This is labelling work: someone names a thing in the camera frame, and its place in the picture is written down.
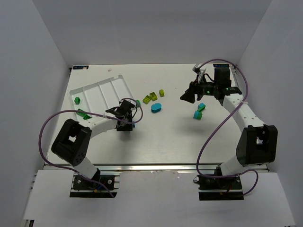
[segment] purple cable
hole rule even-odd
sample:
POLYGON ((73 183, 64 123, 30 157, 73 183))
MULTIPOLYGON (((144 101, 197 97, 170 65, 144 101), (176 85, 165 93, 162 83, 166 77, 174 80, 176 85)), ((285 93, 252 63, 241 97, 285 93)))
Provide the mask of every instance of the purple cable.
MULTIPOLYGON (((200 65, 198 68, 199 68, 199 69, 202 68, 204 65, 206 65, 207 63, 210 63, 211 61, 224 61, 224 62, 227 62, 227 63, 231 64, 233 67, 235 67, 235 68, 240 72, 240 74, 242 75, 242 77, 243 77, 243 79, 244 79, 245 87, 246 87, 246 94, 245 94, 245 96, 244 96, 244 98, 243 98, 243 101, 245 101, 246 98, 247 98, 247 96, 248 96, 249 88, 248 88, 248 82, 247 82, 247 80, 246 80, 246 77, 244 76, 244 73, 243 73, 243 72, 242 72, 234 63, 232 63, 232 62, 230 62, 230 61, 227 61, 227 60, 224 60, 224 59, 220 59, 220 58, 211 59, 211 60, 209 60, 209 61, 206 61, 206 62, 204 62, 202 65, 200 65)), ((222 123, 219 124, 219 126, 213 131, 213 133, 212 133, 212 134, 208 137, 208 139, 205 141, 205 143, 203 144, 203 146, 202 146, 202 148, 201 148, 201 150, 200 150, 200 152, 199 152, 199 155, 198 155, 198 159, 197 159, 197 162, 196 162, 196 170, 197 170, 197 172, 198 172, 201 176, 206 177, 206 178, 230 178, 230 177, 237 177, 237 176, 240 176, 240 175, 242 175, 242 174, 245 174, 245 173, 247 173, 247 172, 249 172, 249 171, 253 171, 253 172, 256 173, 257 178, 256 178, 255 184, 252 186, 252 188, 251 188, 248 192, 246 192, 246 193, 243 194, 243 195, 247 195, 247 194, 250 193, 250 192, 256 187, 256 185, 257 185, 257 182, 258 182, 258 179, 259 179, 259 175, 258 175, 258 173, 257 173, 256 170, 254 170, 254 169, 248 169, 248 170, 244 171, 244 172, 241 173, 241 174, 233 174, 233 175, 226 175, 226 176, 212 176, 212 175, 205 175, 205 174, 201 173, 200 170, 199 170, 200 158, 201 158, 201 155, 202 155, 202 153, 203 153, 205 147, 207 146, 207 144, 209 143, 209 141, 212 139, 212 137, 219 131, 219 129, 228 121, 228 119, 230 119, 230 118, 234 115, 234 113, 235 113, 236 111, 238 111, 238 110, 241 108, 242 105, 243 105, 243 102, 241 102, 241 103, 240 103, 240 104, 239 104, 239 105, 238 105, 238 106, 237 106, 237 107, 236 107, 236 108, 227 116, 227 118, 225 118, 225 119, 222 121, 222 123)))
MULTIPOLYGON (((132 100, 132 101, 135 102, 135 100, 132 99, 132 98, 123 98, 122 100, 125 100, 125 99, 132 100)), ((94 115, 94 116, 98 116, 98 117, 106 117, 106 118, 108 118, 108 119, 117 120, 117 121, 120 121, 120 122, 123 122, 123 123, 126 123, 126 124, 135 124, 135 123, 138 123, 139 121, 141 121, 142 118, 143 118, 143 109, 142 109, 141 106, 140 106, 139 108, 140 108, 140 110, 141 110, 141 117, 140 117, 139 120, 137 120, 137 121, 135 121, 135 122, 126 122, 126 121, 120 120, 120 119, 115 118, 115 117, 106 116, 106 115, 102 115, 102 114, 98 114, 98 113, 90 113, 90 112, 85 112, 85 111, 79 111, 79 110, 62 110, 62 111, 59 111, 59 112, 57 112, 57 113, 54 113, 54 114, 51 115, 49 118, 47 118, 47 120, 46 120, 46 121, 44 122, 44 124, 42 125, 41 130, 40 130, 40 133, 39 133, 38 147, 39 147, 40 156, 41 156, 41 158, 42 158, 47 164, 49 164, 50 166, 54 166, 54 167, 61 168, 61 169, 68 169, 68 170, 71 170, 71 171, 73 171, 73 172, 79 174, 84 180, 101 185, 101 186, 102 186, 102 187, 111 195, 111 197, 114 198, 113 194, 110 192, 110 190, 109 190, 103 183, 98 182, 98 181, 91 180, 91 179, 89 179, 89 178, 87 178, 87 177, 81 175, 77 170, 75 170, 75 169, 73 169, 73 168, 65 167, 65 166, 60 166, 60 165, 57 165, 57 164, 54 164, 54 163, 51 163, 50 161, 48 161, 48 160, 46 159, 46 157, 44 156, 44 154, 43 154, 42 145, 41 145, 41 144, 42 144, 41 141, 42 141, 43 130, 44 130, 44 128, 46 127, 47 123, 48 123, 52 118, 54 118, 55 116, 57 116, 57 115, 59 115, 59 114, 62 114, 62 113, 70 113, 70 112, 74 112, 74 113, 83 113, 83 114, 85 113, 85 114, 90 114, 90 115, 94 115)))

